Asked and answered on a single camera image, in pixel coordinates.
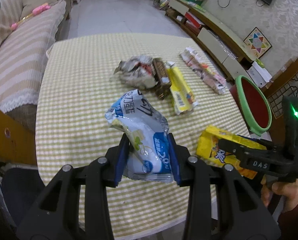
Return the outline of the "person's right hand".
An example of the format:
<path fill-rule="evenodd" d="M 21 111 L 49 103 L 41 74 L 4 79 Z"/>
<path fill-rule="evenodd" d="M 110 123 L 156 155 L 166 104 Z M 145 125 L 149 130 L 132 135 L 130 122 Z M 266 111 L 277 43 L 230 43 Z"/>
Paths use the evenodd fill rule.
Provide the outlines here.
<path fill-rule="evenodd" d="M 285 197 L 284 209 L 282 213 L 292 211 L 298 205 L 298 179 L 293 183 L 277 181 L 272 184 L 271 189 L 267 186 L 266 177 L 263 176 L 261 180 L 261 200 L 265 207 L 267 207 L 271 201 L 272 194 Z"/>

